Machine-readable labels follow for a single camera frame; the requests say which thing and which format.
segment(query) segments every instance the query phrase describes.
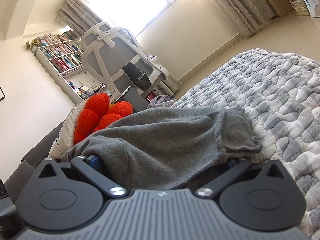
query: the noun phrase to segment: gray and white quilt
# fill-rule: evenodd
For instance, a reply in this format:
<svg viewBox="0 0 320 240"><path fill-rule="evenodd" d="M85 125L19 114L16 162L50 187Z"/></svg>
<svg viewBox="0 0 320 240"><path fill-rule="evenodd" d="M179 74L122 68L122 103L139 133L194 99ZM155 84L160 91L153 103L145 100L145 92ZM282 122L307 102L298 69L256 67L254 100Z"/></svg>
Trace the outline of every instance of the gray and white quilt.
<svg viewBox="0 0 320 240"><path fill-rule="evenodd" d="M245 109L263 150L280 159L307 201L300 225L320 239L320 63L292 53L240 53L189 90L172 107Z"/></svg>

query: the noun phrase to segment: white bookshelf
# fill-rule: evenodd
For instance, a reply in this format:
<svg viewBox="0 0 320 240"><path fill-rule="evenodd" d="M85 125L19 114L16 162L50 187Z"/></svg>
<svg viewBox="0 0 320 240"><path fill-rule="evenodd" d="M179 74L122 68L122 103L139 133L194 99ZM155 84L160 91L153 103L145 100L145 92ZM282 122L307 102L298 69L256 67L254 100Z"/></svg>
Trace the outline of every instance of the white bookshelf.
<svg viewBox="0 0 320 240"><path fill-rule="evenodd" d="M55 44L46 45L45 47L54 46L61 43L66 43L70 41L62 41ZM70 52L58 57L59 58L65 55L70 54L79 54L82 55L82 52L84 49ZM73 103L78 104L82 101L81 96L69 85L67 81L70 81L73 83L75 87L81 87L82 85L85 85L87 87L93 87L98 85L100 82L96 80L92 75L90 75L82 65L73 67L71 69L68 69L62 73L59 73L59 71L55 68L55 66L51 63L51 59L47 59L47 57L43 54L43 52L40 49L37 49L36 51L36 59L40 62L42 67L46 70L46 72L51 76L51 78L56 82L56 84L62 89L62 91L72 100Z"/></svg>

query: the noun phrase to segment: triangular cutout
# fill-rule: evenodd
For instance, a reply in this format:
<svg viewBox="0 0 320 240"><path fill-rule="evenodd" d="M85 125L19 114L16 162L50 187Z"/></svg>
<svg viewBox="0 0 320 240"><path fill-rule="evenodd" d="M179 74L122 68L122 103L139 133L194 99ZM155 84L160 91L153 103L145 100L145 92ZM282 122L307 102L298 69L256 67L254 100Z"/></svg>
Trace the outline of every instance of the triangular cutout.
<svg viewBox="0 0 320 240"><path fill-rule="evenodd" d="M57 174L54 172L54 169L52 168L51 164L47 164L42 169L39 178L47 178L47 177L54 177Z"/></svg>
<svg viewBox="0 0 320 240"><path fill-rule="evenodd" d="M275 164L272 164L270 167L270 170L267 173L268 177L274 177L274 178L281 178L284 179L284 176L281 172L281 170L279 169L279 167Z"/></svg>

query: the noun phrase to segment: ribbed surface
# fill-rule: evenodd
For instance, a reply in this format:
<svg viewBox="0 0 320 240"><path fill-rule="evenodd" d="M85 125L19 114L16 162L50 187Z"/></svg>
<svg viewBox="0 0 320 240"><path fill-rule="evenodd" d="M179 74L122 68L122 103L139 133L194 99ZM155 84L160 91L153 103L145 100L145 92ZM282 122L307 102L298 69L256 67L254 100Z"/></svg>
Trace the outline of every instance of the ribbed surface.
<svg viewBox="0 0 320 240"><path fill-rule="evenodd" d="M278 234L244 229L227 219L214 201L196 198L188 189L184 189L135 190L130 198L111 201L102 216L86 228L51 236L27 230L21 235L21 239L299 240L308 238L296 228Z"/></svg>

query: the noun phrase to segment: white pillow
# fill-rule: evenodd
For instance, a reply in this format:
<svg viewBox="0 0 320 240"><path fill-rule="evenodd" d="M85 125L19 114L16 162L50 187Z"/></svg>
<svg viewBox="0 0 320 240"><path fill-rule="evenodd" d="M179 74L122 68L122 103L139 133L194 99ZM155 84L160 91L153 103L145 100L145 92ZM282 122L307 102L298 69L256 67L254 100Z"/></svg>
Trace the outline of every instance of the white pillow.
<svg viewBox="0 0 320 240"><path fill-rule="evenodd" d="M67 150L71 149L75 143L73 141L73 136L75 134L77 120L80 112L84 109L85 103L88 99L83 100L81 103L75 105L66 120L63 123L63 126L58 134L58 137L52 144L52 147L49 152L49 157L54 159L60 159Z"/></svg>

